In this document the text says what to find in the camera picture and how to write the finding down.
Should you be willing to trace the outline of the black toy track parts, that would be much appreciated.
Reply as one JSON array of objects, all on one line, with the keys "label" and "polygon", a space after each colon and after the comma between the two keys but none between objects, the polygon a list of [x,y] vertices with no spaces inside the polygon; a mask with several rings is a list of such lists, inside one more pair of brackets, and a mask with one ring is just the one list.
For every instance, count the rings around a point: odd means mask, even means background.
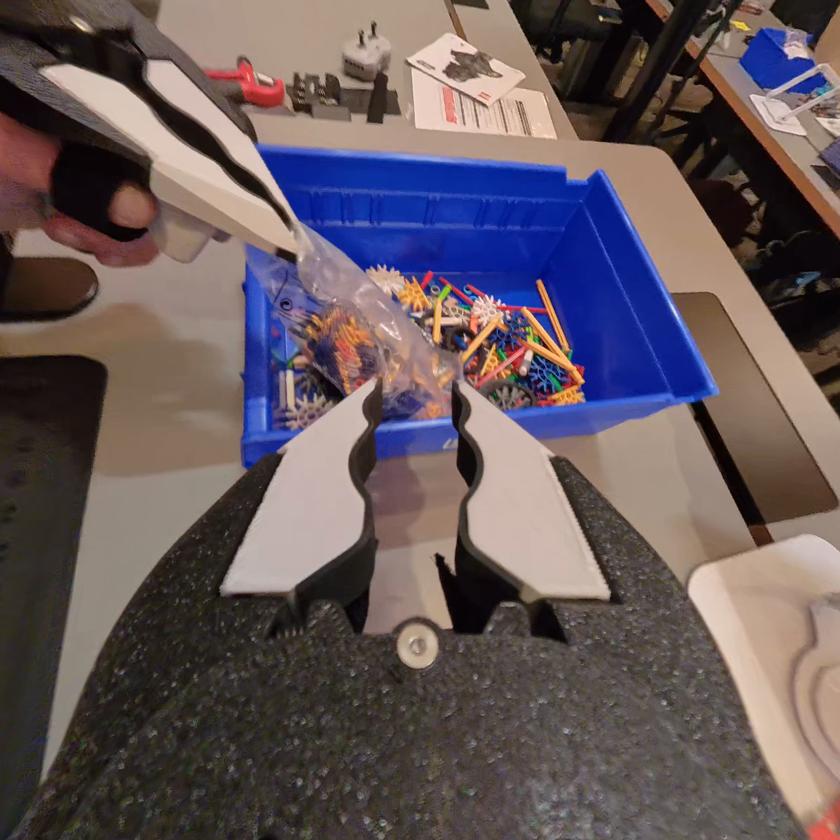
[{"label": "black toy track parts", "polygon": [[331,73],[320,77],[295,71],[288,96],[292,111],[304,112],[313,117],[321,110],[342,107],[340,80]]}]

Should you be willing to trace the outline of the black plastic strip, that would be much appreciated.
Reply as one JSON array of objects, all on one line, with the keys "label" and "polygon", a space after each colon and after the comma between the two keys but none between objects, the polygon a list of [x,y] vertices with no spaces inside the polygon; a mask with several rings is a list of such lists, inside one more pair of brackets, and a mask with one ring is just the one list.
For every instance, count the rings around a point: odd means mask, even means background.
[{"label": "black plastic strip", "polygon": [[385,117],[402,115],[398,94],[390,88],[389,77],[378,71],[372,82],[372,89],[366,109],[366,122],[383,124]]}]

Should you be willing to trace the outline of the person's left hand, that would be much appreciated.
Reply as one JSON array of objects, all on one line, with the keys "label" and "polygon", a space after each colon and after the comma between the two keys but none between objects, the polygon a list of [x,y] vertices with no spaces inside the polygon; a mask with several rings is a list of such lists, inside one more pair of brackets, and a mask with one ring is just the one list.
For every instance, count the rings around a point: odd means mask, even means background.
[{"label": "person's left hand", "polygon": [[159,255],[151,234],[123,243],[72,217],[46,209],[59,153],[57,139],[1,115],[2,232],[15,235],[39,229],[52,241],[94,256],[105,266],[149,265]]}]

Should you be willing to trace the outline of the black pole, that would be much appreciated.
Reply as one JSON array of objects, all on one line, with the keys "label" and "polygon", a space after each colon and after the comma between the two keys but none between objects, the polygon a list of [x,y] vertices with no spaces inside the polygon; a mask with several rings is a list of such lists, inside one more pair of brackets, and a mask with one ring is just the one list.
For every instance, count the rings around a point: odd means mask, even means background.
[{"label": "black pole", "polygon": [[602,135],[606,143],[627,142],[655,93],[684,51],[694,27],[708,7],[707,1],[673,2],[657,38],[621,105]]}]

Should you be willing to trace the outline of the black perforated panel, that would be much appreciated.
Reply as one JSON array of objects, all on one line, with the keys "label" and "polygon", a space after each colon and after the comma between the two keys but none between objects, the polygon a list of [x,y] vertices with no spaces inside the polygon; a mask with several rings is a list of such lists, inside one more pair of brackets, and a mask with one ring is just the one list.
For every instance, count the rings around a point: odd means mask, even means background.
[{"label": "black perforated panel", "polygon": [[41,775],[107,383],[82,356],[2,358],[2,824]]}]

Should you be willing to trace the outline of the blue plastic bin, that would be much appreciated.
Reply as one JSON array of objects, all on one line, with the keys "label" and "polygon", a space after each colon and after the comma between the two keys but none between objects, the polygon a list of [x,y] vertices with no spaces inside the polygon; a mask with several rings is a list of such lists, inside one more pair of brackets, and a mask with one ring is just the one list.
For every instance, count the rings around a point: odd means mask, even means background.
[{"label": "blue plastic bin", "polygon": [[815,66],[812,54],[790,58],[784,51],[786,31],[761,28],[752,37],[743,55],[740,67],[763,90],[778,88]]},{"label": "blue plastic bin", "polygon": [[259,147],[299,220],[361,269],[383,266],[528,307],[541,280],[581,367],[583,403],[515,411],[537,438],[597,434],[719,394],[602,171],[404,154]]}]

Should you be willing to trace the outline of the white book stand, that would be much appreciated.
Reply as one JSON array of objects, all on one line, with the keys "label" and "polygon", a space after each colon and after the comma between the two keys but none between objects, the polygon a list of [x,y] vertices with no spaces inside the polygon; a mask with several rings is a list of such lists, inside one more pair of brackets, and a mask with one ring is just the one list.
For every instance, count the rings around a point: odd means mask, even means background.
[{"label": "white book stand", "polygon": [[839,552],[812,534],[699,567],[688,594],[810,838],[839,835]]}]

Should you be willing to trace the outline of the grey remote controller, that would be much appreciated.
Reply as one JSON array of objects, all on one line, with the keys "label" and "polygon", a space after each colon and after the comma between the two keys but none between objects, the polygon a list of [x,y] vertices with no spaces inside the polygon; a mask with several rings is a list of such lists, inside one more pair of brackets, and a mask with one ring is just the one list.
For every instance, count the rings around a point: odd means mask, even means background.
[{"label": "grey remote controller", "polygon": [[355,40],[342,49],[342,72],[357,81],[372,82],[378,74],[385,74],[392,61],[392,44],[384,37],[375,21],[370,30],[360,29]]}]

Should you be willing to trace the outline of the clear plastic bag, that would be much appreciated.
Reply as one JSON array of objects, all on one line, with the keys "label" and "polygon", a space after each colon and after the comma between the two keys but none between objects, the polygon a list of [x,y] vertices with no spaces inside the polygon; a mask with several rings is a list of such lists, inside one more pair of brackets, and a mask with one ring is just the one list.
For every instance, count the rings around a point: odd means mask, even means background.
[{"label": "clear plastic bag", "polygon": [[396,294],[397,281],[404,291],[419,291],[415,279],[387,266],[360,268],[307,227],[296,265],[251,245],[246,265],[305,371],[337,393],[317,402],[335,404],[378,381],[386,419],[450,414],[452,385],[462,378],[463,365],[422,324],[428,305],[400,301]]}]

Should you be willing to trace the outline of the black-printed instruction booklet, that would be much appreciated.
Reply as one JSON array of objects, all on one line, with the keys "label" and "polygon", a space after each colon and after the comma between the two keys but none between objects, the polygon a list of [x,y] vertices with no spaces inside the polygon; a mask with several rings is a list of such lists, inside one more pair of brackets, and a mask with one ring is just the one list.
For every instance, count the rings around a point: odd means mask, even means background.
[{"label": "black-printed instruction booklet", "polygon": [[477,103],[492,106],[520,85],[525,74],[446,33],[406,59],[407,64]]}]

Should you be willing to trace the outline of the pile of colourful construction pieces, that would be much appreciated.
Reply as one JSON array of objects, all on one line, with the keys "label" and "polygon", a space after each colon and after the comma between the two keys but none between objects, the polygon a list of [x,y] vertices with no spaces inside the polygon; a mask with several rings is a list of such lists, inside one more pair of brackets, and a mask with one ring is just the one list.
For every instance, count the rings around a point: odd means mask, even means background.
[{"label": "pile of colourful construction pieces", "polygon": [[[503,411],[531,407],[560,407],[585,402],[584,366],[574,364],[573,351],[557,322],[541,280],[537,291],[545,308],[510,306],[466,283],[458,288],[428,271],[411,278],[419,291],[402,289],[400,301],[428,305],[422,324],[442,348],[455,353],[463,365],[463,379]],[[336,396],[305,362],[286,331],[269,315],[269,370],[274,381],[271,425],[282,432],[300,432],[336,406],[317,398]]]}]

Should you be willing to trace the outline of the red clamp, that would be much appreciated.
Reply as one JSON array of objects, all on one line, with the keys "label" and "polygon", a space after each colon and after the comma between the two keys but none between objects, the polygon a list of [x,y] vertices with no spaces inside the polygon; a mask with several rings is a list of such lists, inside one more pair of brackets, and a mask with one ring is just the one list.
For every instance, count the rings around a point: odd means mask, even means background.
[{"label": "red clamp", "polygon": [[259,109],[282,107],[286,86],[280,79],[259,73],[246,56],[239,56],[234,69],[205,69],[220,95],[237,105]]}]

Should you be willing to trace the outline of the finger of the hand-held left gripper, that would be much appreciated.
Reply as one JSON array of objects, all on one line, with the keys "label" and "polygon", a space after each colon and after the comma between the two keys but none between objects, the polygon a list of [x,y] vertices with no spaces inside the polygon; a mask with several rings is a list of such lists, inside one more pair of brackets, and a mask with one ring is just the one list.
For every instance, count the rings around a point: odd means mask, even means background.
[{"label": "finger of the hand-held left gripper", "polygon": [[171,59],[148,59],[143,94],[179,142],[166,170],[179,179],[182,210],[238,237],[297,237],[298,220],[253,141]]},{"label": "finger of the hand-held left gripper", "polygon": [[226,235],[298,262],[300,223],[254,142],[173,61],[146,60],[134,87],[69,63],[43,77],[148,159],[160,253],[189,263]]}]

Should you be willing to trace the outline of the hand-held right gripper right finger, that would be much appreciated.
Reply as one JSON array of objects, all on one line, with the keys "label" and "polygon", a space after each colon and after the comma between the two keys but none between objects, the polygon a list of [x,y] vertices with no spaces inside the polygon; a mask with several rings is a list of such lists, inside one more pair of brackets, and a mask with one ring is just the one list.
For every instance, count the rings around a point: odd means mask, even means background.
[{"label": "hand-held right gripper right finger", "polygon": [[468,384],[452,394],[458,507],[451,623],[479,634],[503,603],[524,608],[535,634],[558,634],[549,602],[613,598],[561,481],[559,460]]}]

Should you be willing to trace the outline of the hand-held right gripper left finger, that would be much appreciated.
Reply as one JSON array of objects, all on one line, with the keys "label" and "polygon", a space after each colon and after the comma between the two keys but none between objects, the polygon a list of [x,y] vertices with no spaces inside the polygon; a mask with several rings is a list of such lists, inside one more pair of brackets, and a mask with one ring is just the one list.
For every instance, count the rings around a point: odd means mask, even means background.
[{"label": "hand-held right gripper left finger", "polygon": [[330,601],[368,616],[377,539],[365,483],[382,406],[375,377],[279,451],[221,596],[280,597],[302,616]]}]

